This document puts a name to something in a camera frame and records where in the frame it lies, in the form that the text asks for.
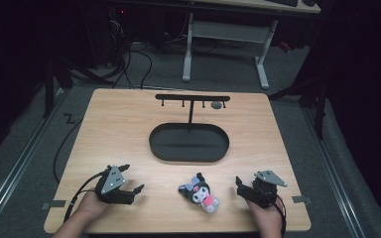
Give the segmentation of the metal floor rail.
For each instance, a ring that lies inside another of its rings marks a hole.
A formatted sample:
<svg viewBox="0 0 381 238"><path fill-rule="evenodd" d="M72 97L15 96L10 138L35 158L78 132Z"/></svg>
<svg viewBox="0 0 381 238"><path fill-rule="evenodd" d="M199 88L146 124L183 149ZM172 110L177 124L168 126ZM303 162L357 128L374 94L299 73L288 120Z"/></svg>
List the metal floor rail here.
<svg viewBox="0 0 381 238"><path fill-rule="evenodd" d="M316 131L315 118L313 113L308 108L302 108L301 111L316 141L326 176L328 177L330 187L333 191L339 210L343 216L351 238L366 238L361 222L357 217L352 202L344 189L342 180L340 179L337 170L335 169L335 166L331 160L327 146L324 140L319 137Z"/></svg>
<svg viewBox="0 0 381 238"><path fill-rule="evenodd" d="M1 144L0 214L32 160L56 110L68 94L68 89L58 89L55 105L46 114L46 96L45 91L41 89L26 111L16 120L9 135Z"/></svg>

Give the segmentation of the black metal stand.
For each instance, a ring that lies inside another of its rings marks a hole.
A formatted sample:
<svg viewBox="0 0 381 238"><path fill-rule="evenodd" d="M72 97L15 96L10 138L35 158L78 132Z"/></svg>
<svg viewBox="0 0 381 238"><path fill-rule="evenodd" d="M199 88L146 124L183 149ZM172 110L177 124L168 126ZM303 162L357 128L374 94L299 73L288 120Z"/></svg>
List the black metal stand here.
<svg viewBox="0 0 381 238"><path fill-rule="evenodd" d="M286 95L300 95L299 105L301 107L314 106L316 108L314 129L322 140L322 123L325 116L324 108L329 80L329 69L326 66L303 65L291 86L269 95L268 98L277 100Z"/></svg>
<svg viewBox="0 0 381 238"><path fill-rule="evenodd" d="M79 66L69 59L62 57L50 58L46 65L46 100L44 118L48 117L55 107L55 82L57 82L62 89L72 89L73 81L70 76L70 71L72 69L97 83L109 84L109 81L96 75L90 70Z"/></svg>

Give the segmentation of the white-legged wooden desk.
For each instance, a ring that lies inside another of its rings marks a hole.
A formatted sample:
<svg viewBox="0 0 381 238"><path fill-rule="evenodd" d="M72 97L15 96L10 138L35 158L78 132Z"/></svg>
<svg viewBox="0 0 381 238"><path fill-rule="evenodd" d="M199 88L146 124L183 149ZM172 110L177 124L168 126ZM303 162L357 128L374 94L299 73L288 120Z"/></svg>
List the white-legged wooden desk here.
<svg viewBox="0 0 381 238"><path fill-rule="evenodd" d="M298 0L298 7L289 7L265 0L185 0L190 7L236 7L247 10L263 10L267 13L301 14L302 16L318 15L321 11L317 0ZM258 78L263 89L269 88L264 60L276 32L278 18L267 21L266 26L249 26L248 24L220 23L216 20L196 20L189 13L187 51L184 59L182 80L191 80L192 40L194 38L224 40L231 42L260 44L262 49L254 57Z"/></svg>

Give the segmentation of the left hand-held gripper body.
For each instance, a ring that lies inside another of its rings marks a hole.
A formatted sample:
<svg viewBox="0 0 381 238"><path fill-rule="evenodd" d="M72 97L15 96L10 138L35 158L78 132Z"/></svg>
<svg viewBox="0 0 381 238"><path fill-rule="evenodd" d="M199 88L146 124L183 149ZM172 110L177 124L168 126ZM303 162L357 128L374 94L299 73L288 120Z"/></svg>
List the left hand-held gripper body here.
<svg viewBox="0 0 381 238"><path fill-rule="evenodd" d="M126 178L118 171L117 167L119 166L107 167L97 182L94 192L100 201L108 204L132 204L135 197L127 196L126 190L120 189L126 183Z"/></svg>

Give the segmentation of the person's right hand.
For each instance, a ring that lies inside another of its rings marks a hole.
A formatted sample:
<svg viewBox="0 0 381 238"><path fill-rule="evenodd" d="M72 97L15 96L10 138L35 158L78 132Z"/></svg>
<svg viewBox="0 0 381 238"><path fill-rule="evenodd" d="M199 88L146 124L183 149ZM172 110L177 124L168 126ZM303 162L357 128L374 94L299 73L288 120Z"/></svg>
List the person's right hand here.
<svg viewBox="0 0 381 238"><path fill-rule="evenodd" d="M283 205L279 199L276 199L275 205L268 208L262 208L250 200L247 200L246 203L252 212L254 222L259 232L267 230L281 231L282 217L280 210L283 209Z"/></svg>

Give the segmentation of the black hook rack with tray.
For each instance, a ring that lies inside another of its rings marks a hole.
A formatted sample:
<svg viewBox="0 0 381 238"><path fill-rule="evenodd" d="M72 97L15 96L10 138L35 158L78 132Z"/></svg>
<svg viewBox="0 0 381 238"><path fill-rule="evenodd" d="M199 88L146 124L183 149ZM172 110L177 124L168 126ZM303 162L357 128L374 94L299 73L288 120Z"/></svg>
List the black hook rack with tray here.
<svg viewBox="0 0 381 238"><path fill-rule="evenodd" d="M229 149L227 133L214 124L194 123L194 104L218 103L225 108L229 96L156 94L155 98L165 105L166 100L190 103L189 119L186 123L163 123L153 129L149 136L151 152L158 159L171 163L215 163Z"/></svg>

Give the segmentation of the black keyboard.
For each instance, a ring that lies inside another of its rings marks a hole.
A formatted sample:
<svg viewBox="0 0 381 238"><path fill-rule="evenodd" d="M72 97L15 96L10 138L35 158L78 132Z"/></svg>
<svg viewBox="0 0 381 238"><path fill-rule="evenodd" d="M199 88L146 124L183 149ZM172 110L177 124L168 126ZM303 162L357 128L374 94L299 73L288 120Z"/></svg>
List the black keyboard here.
<svg viewBox="0 0 381 238"><path fill-rule="evenodd" d="M289 6L289 7L298 7L298 3L299 3L298 0L265 0L265 1L273 2L276 4L281 4L281 5Z"/></svg>

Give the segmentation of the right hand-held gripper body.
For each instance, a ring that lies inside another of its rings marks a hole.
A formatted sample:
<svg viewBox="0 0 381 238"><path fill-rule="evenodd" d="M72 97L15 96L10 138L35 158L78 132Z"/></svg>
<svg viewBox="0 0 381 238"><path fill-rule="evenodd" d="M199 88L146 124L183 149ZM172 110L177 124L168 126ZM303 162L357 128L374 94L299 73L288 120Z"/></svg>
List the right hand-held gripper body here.
<svg viewBox="0 0 381 238"><path fill-rule="evenodd" d="M252 186L247 193L247 199L262 208L272 206L278 197L278 187L287 187L288 184L273 171L262 171L254 174Z"/></svg>

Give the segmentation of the person's left hand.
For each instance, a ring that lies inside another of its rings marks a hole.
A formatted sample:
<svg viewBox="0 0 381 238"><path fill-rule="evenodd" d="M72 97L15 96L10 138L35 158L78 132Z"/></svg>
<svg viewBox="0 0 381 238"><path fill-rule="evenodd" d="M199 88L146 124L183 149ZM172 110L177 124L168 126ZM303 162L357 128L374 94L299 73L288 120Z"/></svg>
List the person's left hand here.
<svg viewBox="0 0 381 238"><path fill-rule="evenodd" d="M94 191L87 191L74 212L74 215L79 216L84 222L89 223L98 219L108 207L109 204L100 201Z"/></svg>

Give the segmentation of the black and pink plush toy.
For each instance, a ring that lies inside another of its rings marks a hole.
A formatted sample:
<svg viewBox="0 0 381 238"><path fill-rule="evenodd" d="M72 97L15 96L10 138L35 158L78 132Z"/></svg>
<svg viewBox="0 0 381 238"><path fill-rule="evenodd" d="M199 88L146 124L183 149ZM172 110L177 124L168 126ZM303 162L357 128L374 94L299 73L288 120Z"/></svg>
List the black and pink plush toy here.
<svg viewBox="0 0 381 238"><path fill-rule="evenodd" d="M220 201L211 194L210 187L202 173L197 173L189 183L178 187L178 192L197 204L204 212L214 213L217 211Z"/></svg>

